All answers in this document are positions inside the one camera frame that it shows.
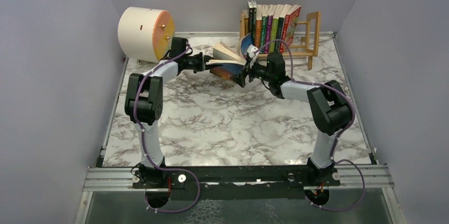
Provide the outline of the lime green treehouse book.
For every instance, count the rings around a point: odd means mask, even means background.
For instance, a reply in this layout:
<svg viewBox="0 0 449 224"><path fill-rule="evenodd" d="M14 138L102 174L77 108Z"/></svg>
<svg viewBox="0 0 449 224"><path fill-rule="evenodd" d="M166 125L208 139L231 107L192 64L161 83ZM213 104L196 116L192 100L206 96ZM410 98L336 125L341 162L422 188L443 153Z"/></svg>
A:
<svg viewBox="0 0 449 224"><path fill-rule="evenodd" d="M279 17L281 15L281 12L283 9L284 9L284 5L282 5L282 4L278 4L276 6L276 9L274 11L273 18L272 18L270 41L276 39Z"/></svg>

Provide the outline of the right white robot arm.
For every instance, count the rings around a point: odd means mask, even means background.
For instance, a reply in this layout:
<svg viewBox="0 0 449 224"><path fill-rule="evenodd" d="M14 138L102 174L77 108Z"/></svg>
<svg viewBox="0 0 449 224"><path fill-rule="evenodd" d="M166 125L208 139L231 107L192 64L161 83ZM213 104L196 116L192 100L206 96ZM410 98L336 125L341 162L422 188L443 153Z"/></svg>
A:
<svg viewBox="0 0 449 224"><path fill-rule="evenodd" d="M259 79L267 83L268 90L277 98L309 103L315 126L319 132L315 148L307 161L309 176L315 180L332 173L338 138L354 122L355 109L340 84L331 80L326 83L311 83L287 76L285 60L281 53L271 52L267 64L258 61L259 51L250 46L246 51L246 64L231 79L244 87L246 82Z"/></svg>

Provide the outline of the dark cover treehouse book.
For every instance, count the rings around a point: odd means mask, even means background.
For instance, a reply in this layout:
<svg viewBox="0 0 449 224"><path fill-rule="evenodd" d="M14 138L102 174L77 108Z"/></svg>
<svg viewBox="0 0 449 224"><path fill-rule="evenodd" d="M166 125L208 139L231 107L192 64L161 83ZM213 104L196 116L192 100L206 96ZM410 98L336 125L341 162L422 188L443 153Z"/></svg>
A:
<svg viewBox="0 0 449 224"><path fill-rule="evenodd" d="M231 49L223 41L216 43L213 47L212 59L219 60L219 66L211 67L209 72L225 80L232 81L232 76L246 70L246 50L252 44L249 34L242 37L236 44L235 50Z"/></svg>

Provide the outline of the red treehouse book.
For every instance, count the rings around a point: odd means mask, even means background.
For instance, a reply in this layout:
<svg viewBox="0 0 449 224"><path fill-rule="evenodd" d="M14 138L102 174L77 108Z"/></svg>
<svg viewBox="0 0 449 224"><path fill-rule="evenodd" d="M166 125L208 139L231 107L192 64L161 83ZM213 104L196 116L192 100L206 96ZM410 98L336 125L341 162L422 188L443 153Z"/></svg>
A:
<svg viewBox="0 0 449 224"><path fill-rule="evenodd" d="M290 5L289 8L281 14L281 18L284 19L281 39L285 44L280 44L280 52L286 51L287 44L291 44L293 41L295 24L298 21L301 7L301 5L297 4Z"/></svg>

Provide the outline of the floral cover book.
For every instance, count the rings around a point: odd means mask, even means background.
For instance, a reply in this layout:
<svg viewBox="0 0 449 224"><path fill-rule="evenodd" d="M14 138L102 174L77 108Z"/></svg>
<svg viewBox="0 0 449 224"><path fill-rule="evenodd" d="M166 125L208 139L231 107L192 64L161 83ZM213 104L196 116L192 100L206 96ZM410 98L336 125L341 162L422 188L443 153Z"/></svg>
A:
<svg viewBox="0 0 449 224"><path fill-rule="evenodd" d="M282 38L285 16L291 7L292 7L291 4L285 4L279 14L278 25L277 25L277 29L276 29L276 39Z"/></svg>

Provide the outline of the purple treehouse book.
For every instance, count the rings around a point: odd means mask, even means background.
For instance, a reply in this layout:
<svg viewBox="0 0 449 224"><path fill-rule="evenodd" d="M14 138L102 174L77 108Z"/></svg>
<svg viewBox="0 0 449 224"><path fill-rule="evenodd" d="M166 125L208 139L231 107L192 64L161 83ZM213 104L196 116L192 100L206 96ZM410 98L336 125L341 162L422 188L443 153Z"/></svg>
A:
<svg viewBox="0 0 449 224"><path fill-rule="evenodd" d="M265 28L265 41L264 43L267 44L271 40L271 32L272 32L272 23L273 23L273 16L275 14L277 5L271 4L268 7L267 11L267 20L266 20L266 28Z"/></svg>

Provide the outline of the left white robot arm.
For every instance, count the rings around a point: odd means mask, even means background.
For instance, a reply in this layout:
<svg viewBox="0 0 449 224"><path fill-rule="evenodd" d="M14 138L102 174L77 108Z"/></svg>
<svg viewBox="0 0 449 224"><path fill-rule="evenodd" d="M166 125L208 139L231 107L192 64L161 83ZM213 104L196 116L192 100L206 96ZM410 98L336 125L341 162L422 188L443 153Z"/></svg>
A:
<svg viewBox="0 0 449 224"><path fill-rule="evenodd" d="M208 65L211 56L193 54L186 38L175 37L172 46L149 72L131 74L128 80L124 110L140 132L142 160L138 165L138 177L150 184L160 184L166 179L158 120L163 111L163 86L183 70L202 72L213 68Z"/></svg>

